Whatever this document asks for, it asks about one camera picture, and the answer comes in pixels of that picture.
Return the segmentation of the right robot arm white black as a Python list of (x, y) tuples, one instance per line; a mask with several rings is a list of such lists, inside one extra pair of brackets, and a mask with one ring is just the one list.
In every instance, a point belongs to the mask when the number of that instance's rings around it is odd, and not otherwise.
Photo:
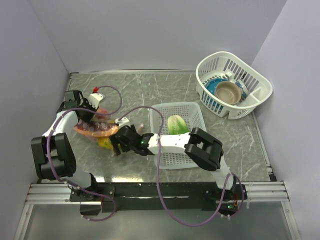
[(236, 180), (224, 158), (222, 142), (198, 127), (176, 135), (140, 135), (133, 125), (125, 125), (110, 137), (110, 141), (117, 156), (129, 151), (159, 158), (164, 154), (187, 156), (198, 167), (211, 173), (222, 198), (230, 199), (237, 192)]

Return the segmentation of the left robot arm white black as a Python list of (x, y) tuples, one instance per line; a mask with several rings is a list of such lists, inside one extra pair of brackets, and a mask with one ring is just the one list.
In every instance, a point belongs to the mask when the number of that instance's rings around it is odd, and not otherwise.
[(79, 122), (90, 123), (103, 99), (104, 96), (97, 92), (85, 98), (79, 90), (66, 91), (50, 129), (31, 140), (38, 178), (61, 180), (75, 188), (82, 188), (81, 195), (88, 201), (97, 199), (100, 189), (91, 173), (77, 168), (68, 135)]

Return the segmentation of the fake green lettuce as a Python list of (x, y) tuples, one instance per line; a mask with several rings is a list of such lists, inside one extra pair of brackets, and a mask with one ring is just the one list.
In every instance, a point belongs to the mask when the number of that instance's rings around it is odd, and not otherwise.
[(181, 135), (189, 132), (185, 120), (179, 115), (172, 115), (167, 119), (167, 128), (170, 135)]

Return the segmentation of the fake red tomato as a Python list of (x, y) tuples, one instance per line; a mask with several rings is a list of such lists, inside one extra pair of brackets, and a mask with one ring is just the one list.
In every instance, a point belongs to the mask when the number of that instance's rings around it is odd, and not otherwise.
[(94, 118), (100, 122), (107, 121), (110, 119), (110, 116), (108, 114), (109, 114), (109, 111), (107, 109), (100, 107), (96, 111)]

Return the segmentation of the fake yellow banana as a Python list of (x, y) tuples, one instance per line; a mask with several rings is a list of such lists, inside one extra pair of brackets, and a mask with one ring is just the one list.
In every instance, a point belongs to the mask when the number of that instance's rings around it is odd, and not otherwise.
[(113, 146), (110, 140), (112, 136), (118, 130), (117, 125), (114, 120), (107, 120), (104, 122), (98, 122), (98, 136), (97, 143), (102, 148), (107, 148), (112, 150)]

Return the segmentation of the clear zip bag pink slider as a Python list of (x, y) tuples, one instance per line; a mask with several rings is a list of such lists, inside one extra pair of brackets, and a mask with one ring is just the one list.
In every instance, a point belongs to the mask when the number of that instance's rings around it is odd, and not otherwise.
[(110, 136), (118, 131), (119, 127), (110, 116), (95, 114), (89, 123), (79, 120), (73, 128), (77, 133), (95, 141), (101, 148), (112, 150), (116, 154)]

